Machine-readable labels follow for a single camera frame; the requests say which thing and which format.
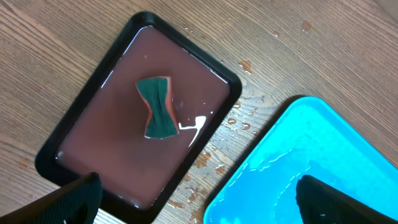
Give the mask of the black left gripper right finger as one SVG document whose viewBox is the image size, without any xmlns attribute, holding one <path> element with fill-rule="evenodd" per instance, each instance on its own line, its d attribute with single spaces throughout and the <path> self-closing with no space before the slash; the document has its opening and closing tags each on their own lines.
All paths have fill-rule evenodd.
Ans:
<svg viewBox="0 0 398 224">
<path fill-rule="evenodd" d="M 311 175 L 297 182 L 296 202 L 304 224 L 397 224 Z"/>
</svg>

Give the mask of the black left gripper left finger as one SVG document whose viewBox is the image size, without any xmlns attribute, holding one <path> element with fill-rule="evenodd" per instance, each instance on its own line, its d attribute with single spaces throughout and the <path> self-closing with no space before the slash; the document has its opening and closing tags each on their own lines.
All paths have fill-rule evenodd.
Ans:
<svg viewBox="0 0 398 224">
<path fill-rule="evenodd" d="M 103 189 L 95 172 L 1 217 L 1 223 L 92 224 L 101 205 Z"/>
</svg>

